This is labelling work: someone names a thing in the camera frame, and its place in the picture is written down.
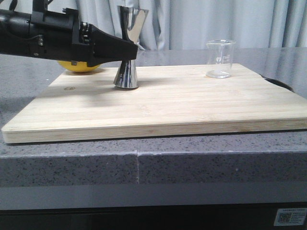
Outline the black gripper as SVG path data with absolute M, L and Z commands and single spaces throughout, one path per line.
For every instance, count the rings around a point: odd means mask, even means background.
M 87 62 L 93 67 L 107 62 L 136 59 L 138 47 L 79 20 L 79 12 L 48 10 L 48 0 L 33 1 L 32 13 L 0 11 L 0 52 L 6 55 Z

